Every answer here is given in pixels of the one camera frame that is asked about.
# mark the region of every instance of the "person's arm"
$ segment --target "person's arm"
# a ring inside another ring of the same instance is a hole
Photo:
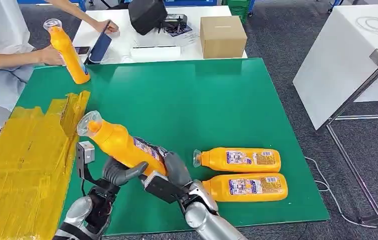
[[[81,11],[79,7],[71,3],[69,0],[45,0],[46,2],[52,4],[53,6],[63,10],[64,12],[67,12],[71,15],[76,16],[77,18],[87,22],[90,24],[94,29],[96,29],[98,32],[101,32],[103,28],[105,27],[106,21],[97,21],[87,15],[85,12]],[[118,26],[113,23],[112,21],[109,23],[108,29],[106,30],[106,33],[114,33],[118,31]]]
[[[52,46],[28,53],[0,54],[0,68],[11,68],[26,64],[62,65],[63,61],[58,51]]]

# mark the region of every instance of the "person's hand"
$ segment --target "person's hand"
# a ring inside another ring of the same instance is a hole
[[[47,65],[63,65],[64,60],[62,59],[59,52],[53,48],[52,45],[37,51],[39,54],[39,62]]]
[[[105,21],[96,21],[92,26],[98,31],[98,32],[102,32],[103,29],[105,28],[106,26],[106,23],[108,22],[109,20],[105,20]],[[110,34],[110,33],[116,33],[120,30],[120,28],[113,22],[111,21],[108,25],[108,28],[106,29],[106,33],[107,34]]]

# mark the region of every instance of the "green basket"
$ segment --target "green basket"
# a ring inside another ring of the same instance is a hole
[[[246,22],[246,17],[248,16],[248,7],[230,7],[230,12],[232,16],[239,16],[240,21],[244,24]]]
[[[249,4],[251,3],[250,0],[222,0],[221,5],[228,5],[231,7],[241,7],[241,8],[248,8]]]

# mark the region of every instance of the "plastic bottle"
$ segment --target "plastic bottle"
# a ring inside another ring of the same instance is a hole
[[[52,18],[45,21],[43,27],[50,33],[50,43],[60,52],[74,82],[76,84],[88,82],[90,74],[75,51],[71,39],[62,29],[62,22]]]
[[[280,173],[218,175],[202,183],[217,202],[269,202],[287,197],[286,179]]]
[[[217,171],[239,173],[277,173],[281,161],[278,151],[265,148],[216,147],[209,151],[195,150],[193,165]]]
[[[162,157],[155,149],[130,136],[124,126],[103,120],[98,111],[88,112],[80,120],[77,133],[90,137],[104,153],[129,168],[145,161],[149,165],[144,175],[155,170],[166,176]]]

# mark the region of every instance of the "cardboard box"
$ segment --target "cardboard box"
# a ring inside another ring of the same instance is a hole
[[[200,39],[204,59],[226,59],[242,57],[247,37],[239,16],[203,16]]]

